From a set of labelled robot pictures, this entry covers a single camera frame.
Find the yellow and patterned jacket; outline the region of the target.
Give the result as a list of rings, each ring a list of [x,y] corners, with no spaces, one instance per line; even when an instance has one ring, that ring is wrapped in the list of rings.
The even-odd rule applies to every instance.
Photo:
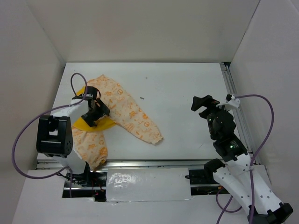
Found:
[[[87,82],[100,91],[101,101],[109,108],[109,116],[96,121],[96,127],[90,127],[79,118],[72,125],[75,150],[88,163],[91,170],[103,165],[108,157],[108,149],[103,131],[121,126],[138,139],[155,145],[163,137],[158,126],[140,108],[131,95],[113,79],[101,75]]]

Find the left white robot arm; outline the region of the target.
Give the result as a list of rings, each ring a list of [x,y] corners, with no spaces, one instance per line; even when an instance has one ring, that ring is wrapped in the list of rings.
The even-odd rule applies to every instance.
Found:
[[[72,125],[83,121],[88,130],[100,127],[100,120],[110,114],[109,108],[100,99],[100,91],[92,86],[72,98],[71,104],[52,115],[39,118],[36,148],[39,153],[51,157],[71,171],[67,179],[73,179],[81,186],[92,182],[90,167],[75,151]]]

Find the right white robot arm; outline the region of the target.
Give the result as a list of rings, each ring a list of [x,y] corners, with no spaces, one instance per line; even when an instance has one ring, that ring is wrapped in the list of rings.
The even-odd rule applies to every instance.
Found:
[[[221,157],[204,165],[204,178],[209,183],[219,183],[240,204],[248,223],[282,224],[293,208],[270,189],[256,170],[256,156],[249,154],[234,133],[236,124],[230,111],[239,108],[241,98],[228,94],[224,103],[210,95],[192,99],[192,111],[205,108],[199,116],[207,121],[213,146]]]

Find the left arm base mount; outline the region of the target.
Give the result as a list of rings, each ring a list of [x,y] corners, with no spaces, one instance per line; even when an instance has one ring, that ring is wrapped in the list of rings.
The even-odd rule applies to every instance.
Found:
[[[67,173],[64,178],[62,198],[91,198],[96,202],[105,202],[107,172],[90,172],[87,180],[79,179]]]

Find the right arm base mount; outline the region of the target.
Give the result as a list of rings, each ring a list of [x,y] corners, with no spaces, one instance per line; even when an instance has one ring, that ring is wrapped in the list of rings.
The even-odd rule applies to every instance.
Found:
[[[220,190],[220,184],[208,177],[203,169],[189,170],[185,179],[190,182],[192,196],[216,195]]]

